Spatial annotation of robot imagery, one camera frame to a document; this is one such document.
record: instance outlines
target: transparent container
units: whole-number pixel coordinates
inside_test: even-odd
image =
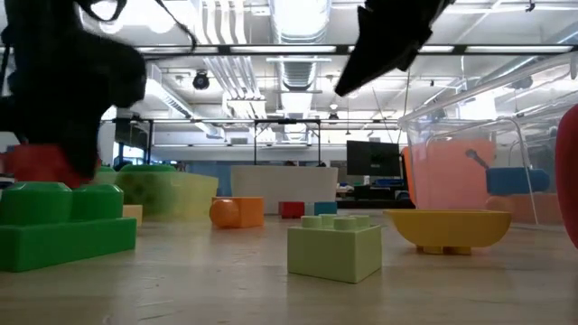
[[[479,85],[399,119],[419,209],[493,209],[519,225],[562,226],[555,138],[578,103],[578,53]]]

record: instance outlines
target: wooden table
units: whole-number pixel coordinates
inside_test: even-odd
[[[578,251],[564,233],[512,229],[473,256],[417,255],[389,220],[374,221],[384,267],[357,285],[287,274],[285,230],[297,220],[144,223],[134,252],[0,274],[0,324],[578,322]]]

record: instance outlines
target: light green toy block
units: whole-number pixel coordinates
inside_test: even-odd
[[[379,269],[381,226],[368,216],[304,216],[288,229],[289,273],[359,283]]]

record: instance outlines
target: white partition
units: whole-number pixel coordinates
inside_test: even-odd
[[[263,197],[265,213],[276,214],[281,201],[335,201],[337,168],[233,166],[231,188],[236,197]]]

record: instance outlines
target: computer monitor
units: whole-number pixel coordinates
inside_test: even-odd
[[[401,177],[399,144],[348,141],[347,174]]]

